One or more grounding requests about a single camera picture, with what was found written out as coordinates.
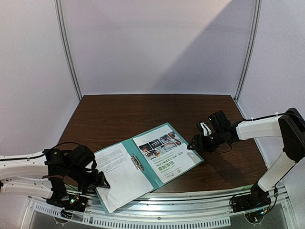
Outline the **white text paper sheet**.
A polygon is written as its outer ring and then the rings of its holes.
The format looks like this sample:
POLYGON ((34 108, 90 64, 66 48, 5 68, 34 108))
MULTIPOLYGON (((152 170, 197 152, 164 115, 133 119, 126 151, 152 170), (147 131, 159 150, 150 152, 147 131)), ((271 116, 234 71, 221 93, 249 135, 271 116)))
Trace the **white text paper sheet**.
POLYGON ((98 196, 109 213, 153 190, 122 143, 96 152, 95 159, 97 169, 104 173, 110 185, 110 188, 97 188, 98 196))

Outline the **colour printed brochure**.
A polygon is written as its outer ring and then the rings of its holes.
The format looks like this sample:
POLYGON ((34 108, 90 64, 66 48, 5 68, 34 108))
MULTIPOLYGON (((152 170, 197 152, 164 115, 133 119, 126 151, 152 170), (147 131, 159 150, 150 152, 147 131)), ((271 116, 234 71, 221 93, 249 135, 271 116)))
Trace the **colour printed brochure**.
POLYGON ((169 123, 139 134, 132 140, 162 185, 203 162, 195 151, 187 149, 187 142, 169 123))

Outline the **metal folder clip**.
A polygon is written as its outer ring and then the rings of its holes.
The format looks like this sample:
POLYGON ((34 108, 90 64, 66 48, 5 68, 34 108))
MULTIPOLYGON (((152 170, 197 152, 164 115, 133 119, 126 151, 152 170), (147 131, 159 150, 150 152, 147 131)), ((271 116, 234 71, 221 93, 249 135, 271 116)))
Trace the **metal folder clip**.
POLYGON ((131 161, 133 162, 136 169, 138 169, 140 171, 144 171, 144 167, 141 164, 141 162, 139 161, 139 159, 137 158, 137 156, 131 156, 131 161))

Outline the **teal plastic folder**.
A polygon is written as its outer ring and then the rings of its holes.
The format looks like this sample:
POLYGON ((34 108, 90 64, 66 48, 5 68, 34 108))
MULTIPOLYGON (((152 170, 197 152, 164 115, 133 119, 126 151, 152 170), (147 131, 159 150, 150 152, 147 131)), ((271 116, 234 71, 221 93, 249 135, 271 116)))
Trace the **teal plastic folder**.
POLYGON ((187 145, 165 123, 95 152, 97 169, 110 185, 96 189, 103 210, 113 213, 202 163, 203 158, 187 145))

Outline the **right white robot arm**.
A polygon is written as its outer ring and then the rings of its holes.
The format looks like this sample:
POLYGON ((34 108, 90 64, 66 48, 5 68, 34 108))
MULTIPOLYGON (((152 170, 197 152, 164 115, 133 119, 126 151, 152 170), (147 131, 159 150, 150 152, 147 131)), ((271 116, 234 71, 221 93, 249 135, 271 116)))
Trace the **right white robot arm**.
POLYGON ((199 134, 187 148, 197 152, 214 152, 222 144, 254 139, 264 151, 273 155, 268 170, 253 185, 254 192, 246 198, 250 208, 264 202, 264 192, 271 190, 305 157, 305 120, 296 108, 259 118, 244 119, 232 124, 224 111, 208 116, 209 124, 198 122, 199 134))

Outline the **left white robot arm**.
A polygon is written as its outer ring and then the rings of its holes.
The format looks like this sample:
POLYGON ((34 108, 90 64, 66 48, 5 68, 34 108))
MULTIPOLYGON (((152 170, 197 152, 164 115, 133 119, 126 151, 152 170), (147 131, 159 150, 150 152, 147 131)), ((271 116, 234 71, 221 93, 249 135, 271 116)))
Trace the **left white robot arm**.
POLYGON ((73 150, 54 147, 29 155, 0 157, 2 196, 36 196, 67 207, 71 197, 65 177, 75 181, 80 192, 110 188, 104 173, 97 169, 94 153, 83 145, 73 150))

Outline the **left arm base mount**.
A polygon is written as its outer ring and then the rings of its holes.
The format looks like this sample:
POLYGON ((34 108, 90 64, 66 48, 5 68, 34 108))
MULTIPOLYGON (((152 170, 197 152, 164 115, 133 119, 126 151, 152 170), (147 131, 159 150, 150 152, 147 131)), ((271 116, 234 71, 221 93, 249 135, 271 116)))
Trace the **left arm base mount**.
POLYGON ((64 208, 65 211, 78 211, 84 212, 89 199, 81 196, 79 193, 76 194, 53 194, 51 198, 46 199, 46 203, 64 208))

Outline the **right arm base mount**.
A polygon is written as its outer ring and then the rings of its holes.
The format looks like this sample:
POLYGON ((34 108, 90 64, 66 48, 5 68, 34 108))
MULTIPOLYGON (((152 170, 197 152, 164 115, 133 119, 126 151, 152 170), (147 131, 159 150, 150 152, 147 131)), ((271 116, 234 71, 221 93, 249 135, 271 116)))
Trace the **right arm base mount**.
POLYGON ((267 209, 261 210, 260 212, 260 215, 265 215, 275 206, 278 195, 279 195, 278 189, 276 188, 274 190, 275 201, 274 204, 272 205, 268 191, 264 192, 261 190, 252 190, 251 193, 248 195, 232 196, 231 199, 229 200, 229 205, 233 209, 234 213, 251 210, 255 208, 262 208, 263 206, 267 205, 267 209))

